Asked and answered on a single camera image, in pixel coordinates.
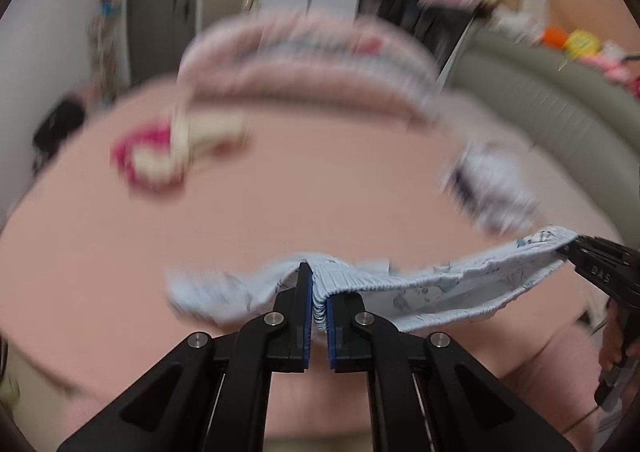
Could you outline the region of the person's right hand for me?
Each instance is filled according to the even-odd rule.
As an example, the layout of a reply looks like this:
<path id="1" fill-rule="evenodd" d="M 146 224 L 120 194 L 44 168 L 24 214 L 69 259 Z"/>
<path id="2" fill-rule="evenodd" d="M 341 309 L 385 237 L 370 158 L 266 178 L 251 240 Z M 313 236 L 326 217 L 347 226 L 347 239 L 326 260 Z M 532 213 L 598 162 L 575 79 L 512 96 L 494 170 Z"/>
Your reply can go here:
<path id="1" fill-rule="evenodd" d="M 613 366 L 620 363 L 623 358 L 638 359 L 638 357 L 639 341 L 624 345 L 623 329 L 618 320 L 618 305 L 614 299 L 610 299 L 599 354 L 600 367 L 603 372 L 610 372 Z"/>

